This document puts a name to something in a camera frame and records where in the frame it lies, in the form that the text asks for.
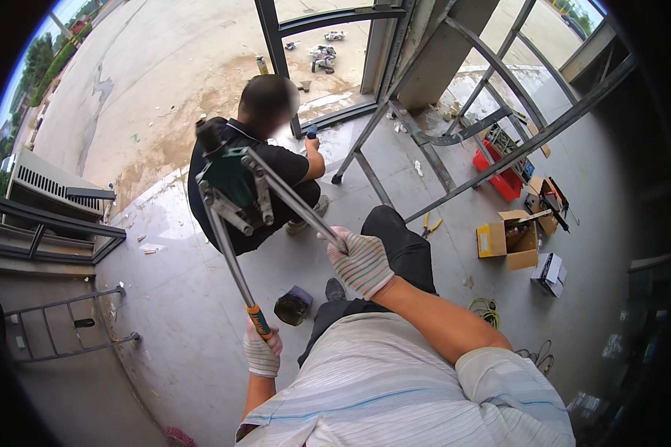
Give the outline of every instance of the utility pole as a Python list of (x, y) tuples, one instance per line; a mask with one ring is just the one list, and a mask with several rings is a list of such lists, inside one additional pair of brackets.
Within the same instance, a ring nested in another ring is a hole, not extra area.
[(74, 45), (75, 48), (79, 49), (80, 43), (77, 41), (77, 38), (74, 36), (74, 34), (72, 34), (72, 32), (68, 30), (66, 26), (64, 26), (64, 23), (60, 22), (60, 19), (58, 19), (52, 11), (50, 11), (48, 14), (50, 14), (52, 20), (57, 23), (57, 27), (60, 28), (62, 34), (64, 34), (65, 37), (72, 42), (72, 45)]

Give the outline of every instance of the vent grille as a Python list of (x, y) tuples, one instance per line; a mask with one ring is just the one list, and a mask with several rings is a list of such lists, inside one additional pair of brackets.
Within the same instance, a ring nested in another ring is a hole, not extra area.
[(78, 205), (82, 205), (83, 207), (88, 207), (97, 211), (100, 211), (101, 209), (101, 200), (86, 197), (67, 197), (67, 187), (62, 186), (59, 183), (50, 180), (49, 178), (42, 176), (23, 165), (21, 165), (20, 169), (18, 170), (18, 179), (27, 182), (45, 192), (62, 197), (64, 200), (69, 200), (71, 202), (77, 203)]

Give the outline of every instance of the air conditioner unit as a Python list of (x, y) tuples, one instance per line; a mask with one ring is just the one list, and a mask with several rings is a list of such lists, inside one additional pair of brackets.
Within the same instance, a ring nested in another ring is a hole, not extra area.
[(39, 210), (70, 218), (88, 222), (97, 222), (101, 219), (104, 212), (102, 200), (67, 197), (67, 187), (101, 189), (82, 177), (63, 171), (33, 152), (23, 149), (13, 166), (6, 197)]

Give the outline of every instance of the hedge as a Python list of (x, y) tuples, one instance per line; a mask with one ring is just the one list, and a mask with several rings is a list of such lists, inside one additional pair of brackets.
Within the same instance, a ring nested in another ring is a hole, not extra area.
[[(77, 40), (80, 42), (84, 41), (84, 38), (87, 36), (87, 34), (90, 33), (90, 31), (92, 31), (92, 23), (88, 23), (79, 33), (77, 33)], [(76, 52), (77, 48), (75, 48), (75, 46), (70, 42), (66, 43), (65, 46), (62, 47), (60, 52), (57, 53), (57, 56), (55, 56), (54, 60), (52, 61), (52, 64), (50, 64), (50, 67), (47, 68), (47, 72), (45, 72), (45, 76), (40, 81), (40, 84), (37, 85), (37, 90), (35, 91), (35, 94), (32, 95), (32, 99), (30, 99), (30, 107), (37, 107), (40, 105), (42, 98), (45, 96), (45, 92), (47, 91), (47, 87), (49, 87), (50, 82), (52, 82), (52, 79), (59, 75), (65, 65), (67, 65), (67, 62), (69, 62), (69, 59), (71, 59)]]

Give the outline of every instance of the striped shirt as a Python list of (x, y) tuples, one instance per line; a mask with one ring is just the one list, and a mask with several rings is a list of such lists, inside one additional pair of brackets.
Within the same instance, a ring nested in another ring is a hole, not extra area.
[(501, 348), (453, 368), (394, 313), (343, 317), (295, 382), (257, 407), (237, 446), (572, 446), (567, 410), (529, 360)]

